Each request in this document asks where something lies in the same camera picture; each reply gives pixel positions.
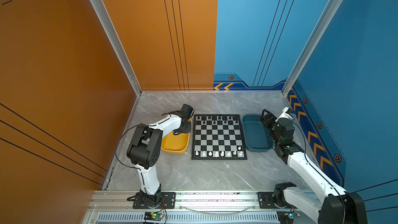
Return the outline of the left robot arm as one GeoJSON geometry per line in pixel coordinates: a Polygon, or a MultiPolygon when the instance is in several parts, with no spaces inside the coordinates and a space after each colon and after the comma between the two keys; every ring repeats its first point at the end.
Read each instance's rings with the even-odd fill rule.
{"type": "Polygon", "coordinates": [[[157,207],[162,200],[161,184],[157,177],[155,164],[159,159],[162,139],[168,134],[187,134],[191,132],[189,119],[194,109],[184,104],[180,110],[163,114],[165,118],[151,124],[139,124],[126,150],[126,156],[138,170],[141,187],[134,196],[139,205],[157,207]]]}

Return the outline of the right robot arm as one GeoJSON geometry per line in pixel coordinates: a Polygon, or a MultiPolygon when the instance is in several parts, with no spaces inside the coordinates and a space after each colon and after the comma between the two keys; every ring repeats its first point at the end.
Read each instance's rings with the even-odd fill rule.
{"type": "Polygon", "coordinates": [[[366,224],[368,218],[364,200],[349,193],[318,168],[293,139],[295,112],[284,108],[279,117],[263,110],[260,121],[269,131],[275,152],[282,161],[305,180],[317,196],[312,198],[293,183],[276,184],[273,193],[278,208],[290,208],[284,218],[294,219],[297,207],[317,224],[366,224]]]}

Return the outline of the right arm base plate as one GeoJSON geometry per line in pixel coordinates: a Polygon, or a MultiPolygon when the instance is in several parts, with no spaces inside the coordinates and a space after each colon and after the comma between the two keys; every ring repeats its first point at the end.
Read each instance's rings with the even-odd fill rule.
{"type": "Polygon", "coordinates": [[[278,203],[274,197],[273,192],[263,192],[257,193],[260,209],[266,208],[290,208],[291,206],[287,203],[278,203]]]}

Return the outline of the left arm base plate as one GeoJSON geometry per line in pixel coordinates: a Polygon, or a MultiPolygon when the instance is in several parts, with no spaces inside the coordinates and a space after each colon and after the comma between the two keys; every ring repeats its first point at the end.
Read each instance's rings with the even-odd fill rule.
{"type": "Polygon", "coordinates": [[[158,192],[151,196],[143,192],[135,195],[133,208],[134,209],[150,209],[162,208],[174,209],[176,203],[176,192],[158,192]]]}

